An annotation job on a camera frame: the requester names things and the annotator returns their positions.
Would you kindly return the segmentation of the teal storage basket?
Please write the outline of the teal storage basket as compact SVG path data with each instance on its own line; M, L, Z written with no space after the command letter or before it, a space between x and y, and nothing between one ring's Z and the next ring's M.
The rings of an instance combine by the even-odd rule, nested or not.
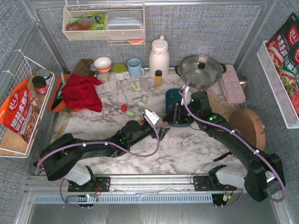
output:
M181 103L182 96L179 94L180 89L169 89L165 94L165 111L166 114L173 108L173 105L176 102ZM193 122L193 119L190 115L188 115L191 123ZM188 126L171 126L171 127L188 127Z

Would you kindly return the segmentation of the red cloth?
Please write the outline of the red cloth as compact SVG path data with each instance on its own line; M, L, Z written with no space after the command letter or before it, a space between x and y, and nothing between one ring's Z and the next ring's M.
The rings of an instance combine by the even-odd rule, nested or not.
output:
M102 111L102 101L95 86L103 84L95 77L81 77L71 74L70 79L61 89L63 100L72 109L88 109L94 112Z

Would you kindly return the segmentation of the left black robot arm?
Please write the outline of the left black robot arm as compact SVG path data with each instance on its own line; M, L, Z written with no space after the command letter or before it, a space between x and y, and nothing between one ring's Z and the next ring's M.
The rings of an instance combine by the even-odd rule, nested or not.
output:
M130 120L115 135L105 140L81 140L67 133L41 151L37 167L43 168L49 181L66 179L90 188L95 183L94 174L87 165L78 165L78 161L129 154L130 148L136 143L148 136L161 141L169 130L168 127L157 130L147 121L140 125L136 120Z

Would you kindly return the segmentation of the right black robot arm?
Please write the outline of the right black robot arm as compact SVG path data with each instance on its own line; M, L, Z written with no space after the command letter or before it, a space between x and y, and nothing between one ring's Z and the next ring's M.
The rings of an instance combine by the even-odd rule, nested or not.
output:
M165 95L166 116L163 121L173 127L185 127L196 122L199 129L222 143L245 167L238 171L226 165L209 172L212 186L231 185L247 191L257 202L270 197L275 202L286 198L285 177L280 157L259 151L234 131L227 120L212 112L207 93L191 94L188 105L181 89L170 89Z

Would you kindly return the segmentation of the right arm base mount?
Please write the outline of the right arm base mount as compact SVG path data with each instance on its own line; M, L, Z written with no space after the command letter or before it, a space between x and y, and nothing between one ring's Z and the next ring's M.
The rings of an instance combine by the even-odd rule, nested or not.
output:
M232 191L237 187L223 185L218 180L208 175L195 175L192 177L195 191Z

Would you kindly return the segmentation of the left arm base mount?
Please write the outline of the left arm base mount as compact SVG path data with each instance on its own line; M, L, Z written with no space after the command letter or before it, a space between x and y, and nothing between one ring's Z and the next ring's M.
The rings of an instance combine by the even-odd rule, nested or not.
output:
M95 179L91 179L84 185L78 185L75 182L69 181L68 192L108 192L110 188L110 181L111 178L109 176L95 177Z

